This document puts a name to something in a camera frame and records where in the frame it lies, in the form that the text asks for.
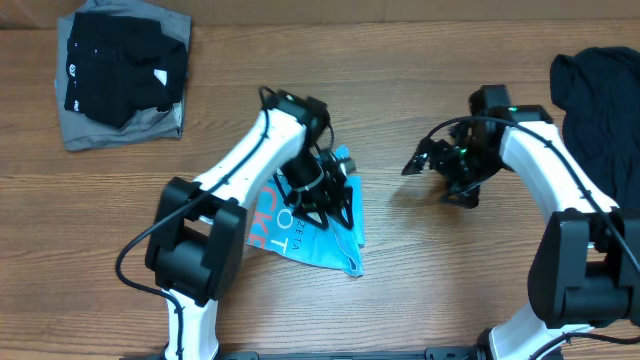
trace wooden tabletop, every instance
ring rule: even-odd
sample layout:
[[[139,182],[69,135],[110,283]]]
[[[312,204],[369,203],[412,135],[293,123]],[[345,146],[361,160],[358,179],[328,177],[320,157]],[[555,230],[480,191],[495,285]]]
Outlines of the wooden tabletop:
[[[418,350],[472,344],[527,301],[544,224],[517,176],[480,206],[439,204],[435,173],[401,177],[418,141],[467,114],[483,84],[515,104],[549,99],[549,65],[591,46],[640,48],[640,21],[447,22],[195,28],[181,141],[66,152],[54,99],[55,31],[0,32],[0,359],[116,359],[158,352],[162,299],[114,274],[173,176],[210,168],[254,123],[257,87],[329,104],[363,177],[365,275],[247,249],[221,302],[223,349]],[[125,272],[148,284],[146,242]],[[626,323],[605,333],[637,334]],[[570,359],[635,359],[639,347],[577,340]]]

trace dark fabric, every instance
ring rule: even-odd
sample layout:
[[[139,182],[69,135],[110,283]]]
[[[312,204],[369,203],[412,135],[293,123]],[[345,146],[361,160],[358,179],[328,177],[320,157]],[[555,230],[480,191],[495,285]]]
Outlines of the dark fabric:
[[[640,209],[640,54],[626,47],[558,55],[551,100],[566,111],[565,145],[621,208]]]
[[[182,99],[186,47],[158,21],[79,12],[67,51],[66,110],[121,128],[137,110],[167,111]],[[156,69],[167,72],[166,86]]]

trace blue cloth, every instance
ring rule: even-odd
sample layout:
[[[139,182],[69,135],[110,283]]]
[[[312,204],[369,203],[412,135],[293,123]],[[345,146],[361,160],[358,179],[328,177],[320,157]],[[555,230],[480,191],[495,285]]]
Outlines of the blue cloth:
[[[335,154],[348,157],[349,149],[342,145]],[[291,188],[284,178],[281,182],[288,193]],[[362,179],[349,176],[347,185],[353,187],[353,229],[347,230],[329,217],[329,228],[321,230],[291,216],[291,209],[284,205],[275,182],[270,180],[258,197],[247,244],[301,263],[340,269],[351,276],[364,275],[360,255],[360,247],[365,244]]]

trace folded black cloth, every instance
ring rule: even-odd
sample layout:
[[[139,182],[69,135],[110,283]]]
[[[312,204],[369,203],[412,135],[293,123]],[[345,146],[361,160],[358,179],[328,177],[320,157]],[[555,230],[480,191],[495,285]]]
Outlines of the folded black cloth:
[[[621,208],[640,209],[640,54],[626,47],[558,55],[551,100],[567,149]]]
[[[182,100],[187,49],[158,21],[79,12],[67,51],[66,110],[121,128],[137,110]]]

